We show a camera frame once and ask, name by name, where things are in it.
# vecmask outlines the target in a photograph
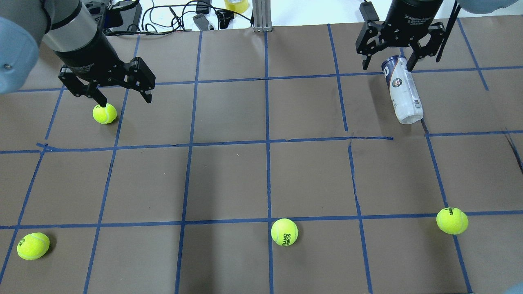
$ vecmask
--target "cable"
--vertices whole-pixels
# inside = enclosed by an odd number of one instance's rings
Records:
[[[135,25],[135,24],[130,24],[128,27],[127,27],[127,31],[130,31],[130,29],[135,26],[136,27],[136,30],[139,31],[140,30],[140,27],[138,25]]]
[[[151,27],[153,27],[154,32],[158,32],[158,30],[157,30],[153,25],[151,25],[151,24],[145,24],[145,31],[149,31],[149,30],[147,30],[147,26],[151,26]]]
[[[134,0],[131,4],[129,5],[124,5],[124,6],[116,6],[116,7],[111,7],[111,11],[114,11],[114,12],[122,12],[122,11],[126,11],[126,10],[130,10],[130,9],[133,9],[135,8],[136,6],[138,6],[138,3],[140,2],[140,0]]]
[[[129,35],[149,35],[149,36],[162,36],[162,35],[168,35],[173,32],[177,31],[183,31],[178,30],[176,28],[175,30],[171,31],[165,31],[165,32],[148,32],[148,31],[112,31],[108,33],[106,36],[129,36]]]
[[[153,7],[152,8],[155,8],[156,7],[156,4],[154,3],[154,0],[151,0],[151,2],[153,3]],[[163,27],[163,28],[174,28],[174,25],[171,25],[171,26],[164,26],[162,24],[159,24],[157,22],[154,22],[153,19],[152,19],[152,14],[153,14],[153,11],[151,10],[151,13],[149,13],[149,21],[154,24],[154,25],[157,25],[157,26],[160,26],[160,27]]]
[[[216,13],[217,10],[222,10],[222,11],[232,12],[232,13],[234,13],[234,14],[240,15],[241,17],[243,17],[243,18],[245,18],[245,19],[247,19],[247,20],[249,20],[249,21],[251,20],[250,18],[244,16],[243,14],[241,14],[241,13],[237,13],[237,12],[232,11],[232,10],[228,10],[228,9],[225,9],[225,8],[214,7],[214,6],[212,6],[212,5],[208,5],[208,4],[206,4],[206,3],[191,4],[191,3],[194,3],[194,2],[198,2],[198,0],[191,0],[191,1],[189,1],[187,4],[178,4],[178,5],[161,5],[161,6],[153,6],[153,7],[150,7],[150,8],[148,8],[148,9],[146,9],[146,10],[144,11],[144,13],[143,13],[143,16],[142,16],[142,24],[141,24],[141,28],[142,28],[142,30],[144,30],[145,15],[147,14],[147,12],[150,12],[150,13],[149,13],[149,16],[151,17],[152,10],[154,10],[154,9],[156,9],[156,8],[162,8],[162,7],[169,7],[169,8],[171,8],[171,7],[183,7],[183,10],[182,10],[182,16],[179,17],[179,20],[178,20],[178,22],[179,22],[179,24],[180,24],[180,27],[182,28],[183,31],[186,31],[186,30],[185,30],[185,23],[184,23],[184,21],[183,21],[183,16],[184,16],[184,14],[186,13],[186,12],[185,12],[185,9],[186,9],[188,6],[198,6],[198,5],[200,5],[200,6],[205,6],[205,7],[212,8],[212,9],[214,10],[214,13]]]
[[[40,0],[40,3],[42,4],[43,12],[46,14],[46,19],[47,19],[46,33],[48,33],[49,30],[51,30],[51,25],[52,25],[51,16],[49,15],[49,12],[46,9],[46,0]]]

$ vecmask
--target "metal post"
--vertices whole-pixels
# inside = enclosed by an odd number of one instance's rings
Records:
[[[254,31],[272,31],[270,0],[253,0]]]

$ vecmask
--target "tape roll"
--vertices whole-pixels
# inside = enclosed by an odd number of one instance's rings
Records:
[[[249,8],[247,0],[225,0],[225,8],[237,13],[244,13]]]

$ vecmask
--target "yellow tennis ball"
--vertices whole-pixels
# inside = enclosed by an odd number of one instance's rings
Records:
[[[112,123],[116,119],[116,108],[109,103],[105,107],[97,105],[93,109],[93,118],[102,125]]]
[[[289,246],[298,238],[298,227],[290,219],[279,219],[272,224],[270,235],[276,244]]]
[[[438,227],[447,234],[463,233],[469,226],[467,215],[455,207],[443,208],[436,216]]]
[[[49,238],[42,233],[26,235],[16,246],[16,252],[21,258],[32,261],[39,259],[49,249]]]

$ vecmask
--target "blue tape line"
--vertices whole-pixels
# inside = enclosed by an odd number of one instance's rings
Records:
[[[5,150],[5,151],[0,151],[0,154],[19,154],[19,153],[40,153],[40,150]]]
[[[118,146],[118,150],[129,149],[154,149],[154,148],[172,148],[172,147],[189,147],[189,143],[183,144],[159,144],[159,145],[132,145],[132,146]]]
[[[187,170],[185,172],[185,190],[184,190],[184,204],[181,211],[181,226],[180,226],[180,242],[178,244],[178,260],[176,266],[176,281],[174,293],[179,293],[180,288],[180,276],[181,276],[181,260],[184,249],[184,236],[185,236],[185,220],[187,216],[187,198],[189,194],[189,176],[191,172],[191,161],[192,161],[192,142],[194,140],[195,133],[195,121],[196,121],[196,102],[198,97],[198,76],[200,74],[200,57],[201,57],[201,39],[202,31],[200,31],[200,37],[198,41],[198,55],[196,57],[196,76],[195,76],[195,89],[194,96],[192,99],[192,118],[191,118],[191,133],[189,137],[189,152],[187,155]]]
[[[301,138],[301,139],[274,139],[271,143],[286,143],[286,142],[315,142],[315,141],[344,141],[344,140],[394,140],[393,137],[329,137],[329,138]]]
[[[523,210],[499,211],[465,211],[467,216],[513,216],[523,214]],[[435,218],[437,213],[411,213],[411,214],[369,214],[361,216],[319,216],[319,217],[287,217],[292,221],[334,221],[334,220],[374,220],[374,219],[418,219]],[[273,222],[279,218],[253,218],[253,219],[217,219],[185,221],[185,225],[201,224],[226,224],[226,223],[262,223]],[[0,225],[0,230],[24,229],[71,229],[71,228],[120,228],[120,227],[156,227],[165,225],[181,225],[182,221],[152,221],[152,222],[124,222],[124,223],[66,223],[66,224],[21,224]]]
[[[319,78],[319,77],[335,77],[336,74],[313,74],[313,75],[289,75],[289,76],[268,76],[265,80],[293,80],[299,78]]]
[[[338,94],[339,94],[339,103],[342,108],[343,127],[345,128],[345,131],[348,132],[349,129],[347,127],[347,117],[345,115],[345,103],[343,102],[342,82],[339,79],[338,57],[336,55],[336,47],[334,46],[334,38],[332,36],[331,24],[327,24],[327,29],[328,29],[328,36],[331,39],[332,55],[334,57],[334,67],[336,69],[336,79],[338,81]]]
[[[195,81],[183,81],[183,82],[162,82],[162,83],[155,83],[156,86],[166,86],[166,85],[186,85],[186,84],[194,84]]]
[[[49,127],[47,128],[46,132],[46,140],[49,139],[49,134],[51,133],[51,128],[53,127],[54,118],[56,117],[56,112],[58,111],[58,105],[60,104],[60,101],[62,100],[62,95],[64,94],[65,86],[62,86],[62,89],[60,90],[60,94],[58,95],[58,99],[56,100],[56,105],[54,106],[53,115],[51,116],[51,121],[49,122]]]
[[[356,75],[382,75],[383,72],[364,72],[364,73],[343,73],[340,76],[356,76]]]
[[[265,144],[265,140],[252,141],[229,141],[229,142],[210,142],[210,143],[193,143],[193,146],[221,146],[221,145],[243,145],[243,144]]]
[[[138,53],[138,47],[140,46],[140,36],[136,39],[136,45],[134,47],[134,57],[136,57]],[[118,120],[118,129],[116,130],[116,136],[115,136],[115,144],[113,146],[112,150],[112,157],[111,157],[111,163],[109,165],[109,171],[107,172],[107,180],[104,187],[104,195],[102,197],[101,205],[100,205],[100,213],[98,215],[98,227],[96,228],[95,237],[93,240],[93,249],[91,251],[91,257],[89,259],[89,266],[87,268],[87,275],[85,277],[85,284],[84,284],[84,294],[87,294],[87,291],[89,289],[89,282],[91,277],[91,272],[93,270],[93,263],[96,255],[96,247],[98,246],[98,237],[100,236],[100,224],[104,217],[104,210],[105,210],[105,203],[107,200],[107,193],[109,191],[109,184],[111,182],[111,175],[112,175],[112,168],[115,164],[115,158],[116,158],[116,151],[118,146],[118,140],[120,139],[120,131],[122,129],[122,122],[123,122],[123,115],[125,114],[126,110],[126,104],[127,104],[127,98],[129,96],[129,89],[126,89],[125,96],[123,97],[123,104],[122,104],[122,111],[120,112],[120,118]]]
[[[57,152],[97,152],[97,151],[113,151],[113,150],[115,150],[114,147],[63,149],[63,148],[56,148],[56,147],[52,147],[52,146],[46,146],[45,149],[46,149],[46,152],[50,152],[50,153],[57,153]]]
[[[251,77],[251,78],[230,78],[230,79],[226,79],[226,80],[204,80],[204,81],[198,81],[198,84],[228,83],[228,82],[252,82],[252,81],[260,81],[260,80],[264,80],[264,78]]]
[[[423,130],[425,131],[425,135],[429,135],[430,132],[428,131],[428,127],[427,127],[427,123],[425,122],[425,119],[422,118],[421,122],[422,122]]]
[[[60,91],[62,88],[18,90],[15,93]]]
[[[370,216],[361,216],[364,220],[382,220],[382,219],[419,219],[435,218],[437,213],[413,213],[413,214],[375,214]]]
[[[87,289],[89,288],[91,272],[93,270],[93,263],[95,260],[96,246],[98,245],[98,236],[100,236],[100,227],[96,228],[95,238],[93,241],[93,249],[91,249],[91,257],[89,258],[89,266],[87,268],[87,275],[85,276],[84,292],[83,292],[84,294],[87,294]]]
[[[465,30],[463,29],[461,20],[458,18],[457,21],[458,21],[459,29],[461,30],[461,34],[463,35],[463,38],[465,39],[465,43],[467,44],[467,47],[469,48],[470,55],[472,56],[472,60],[474,61],[474,64],[476,65],[477,73],[480,75],[481,82],[483,83],[485,90],[488,91],[487,82],[485,81],[485,78],[483,77],[483,73],[481,72],[480,65],[477,63],[476,56],[474,56],[474,52],[472,51],[472,47],[470,46],[469,39],[467,38],[467,34],[465,33]]]
[[[269,38],[267,32],[264,32],[264,50],[265,50],[265,139],[267,150],[267,218],[272,218],[271,203],[271,184],[270,184],[270,128],[269,128]],[[271,238],[271,221],[267,221],[267,239],[269,254],[269,293],[274,294],[274,264],[272,260],[272,238]]]
[[[314,142],[314,141],[343,141],[349,139],[356,140],[394,140],[393,137],[327,137],[327,138],[298,138],[298,139],[273,139],[270,143],[285,143],[285,142]],[[265,144],[267,140],[250,140],[250,141],[224,141],[224,142],[204,142],[204,143],[180,143],[180,144],[158,144],[158,145],[127,145],[117,147],[99,147],[99,148],[57,148],[47,144],[37,143],[37,146],[42,147],[46,152],[97,152],[97,151],[112,151],[112,150],[128,150],[128,149],[147,149],[147,148],[175,148],[175,147],[189,147],[189,146],[221,146],[221,145],[243,145],[243,144]],[[38,150],[9,150],[0,151],[2,153],[38,153]]]
[[[461,272],[463,273],[463,279],[465,280],[465,285],[467,286],[467,293],[472,293],[472,287],[470,286],[469,274],[467,274],[467,269],[465,268],[465,261],[463,260],[463,255],[461,255],[461,248],[458,242],[458,236],[452,235],[454,239],[454,246],[456,247],[456,253],[458,254],[459,264],[461,266]]]
[[[489,70],[514,70],[523,69],[523,65],[517,66],[497,66],[497,67],[476,67],[469,69],[434,69],[434,70],[414,70],[413,73],[434,73],[434,72],[467,72],[467,71],[489,71]],[[340,73],[339,76],[359,76],[359,75],[381,75],[382,72],[359,72],[359,73]],[[204,81],[179,81],[179,82],[158,82],[156,86],[165,85],[185,85],[194,83],[226,83],[226,82],[242,82],[242,81],[261,81],[261,80],[292,80],[300,78],[318,78],[318,77],[336,77],[338,74],[318,74],[318,75],[295,75],[295,76],[272,76],[272,77],[255,77],[255,78],[232,78],[224,80],[204,80]],[[104,88],[117,88],[119,86],[106,86]],[[49,89],[29,89],[29,90],[18,90],[15,93],[25,92],[47,92],[47,91],[60,91],[61,88],[49,88]]]
[[[520,70],[523,69],[523,65],[519,66],[495,66],[495,67],[481,67],[482,71],[491,71],[491,70]]]
[[[477,69],[438,69],[438,70],[415,70],[413,73],[448,73],[448,72],[475,72]]]
[[[365,275],[367,276],[367,287],[369,289],[369,293],[372,293],[372,279],[370,277],[370,266],[369,266],[369,257],[367,254],[367,241],[365,240],[365,230],[363,228],[363,218],[361,217],[361,207],[358,201],[358,193],[356,189],[356,180],[354,176],[354,159],[353,159],[353,148],[351,145],[349,145],[348,153],[349,153],[349,162],[350,162],[350,174],[353,180],[353,190],[354,190],[354,201],[356,202],[356,211],[358,213],[359,218],[359,230],[360,230],[360,238],[361,238],[361,248],[363,250],[363,263],[365,265]]]
[[[467,216],[509,216],[523,214],[523,210],[500,210],[500,211],[467,211]]]
[[[7,267],[7,262],[9,261],[9,257],[11,256],[11,251],[13,250],[13,246],[15,244],[16,235],[18,233],[18,227],[22,223],[22,218],[24,217],[24,212],[26,210],[27,202],[29,201],[29,196],[31,195],[31,190],[35,183],[36,175],[38,174],[38,170],[40,169],[40,165],[42,163],[43,156],[45,155],[45,153],[46,153],[45,150],[43,150],[40,153],[40,158],[38,159],[38,163],[36,164],[35,172],[33,173],[31,182],[29,182],[29,187],[27,188],[26,196],[24,198],[24,203],[22,204],[22,209],[20,210],[20,214],[18,215],[17,227],[15,228],[15,230],[13,232],[13,237],[11,238],[11,243],[9,244],[9,249],[7,249],[7,254],[4,259],[4,265],[2,266],[2,271],[0,272],[0,284],[2,283],[2,279],[4,278],[5,268]]]
[[[474,135],[500,135],[500,134],[522,134],[523,130],[514,131],[491,131],[491,132],[468,132],[468,133],[430,133],[429,137],[452,137],[452,136],[474,136]]]
[[[441,197],[443,199],[443,205],[449,207],[447,203],[447,195],[445,194],[445,189],[443,188],[443,181],[441,180],[441,175],[439,174],[438,163],[436,162],[436,156],[434,154],[434,149],[432,148],[432,142],[430,141],[429,136],[425,136],[427,139],[428,150],[430,152],[430,157],[432,158],[432,165],[434,166],[434,171],[436,172],[436,178],[438,179],[439,191],[441,192]]]

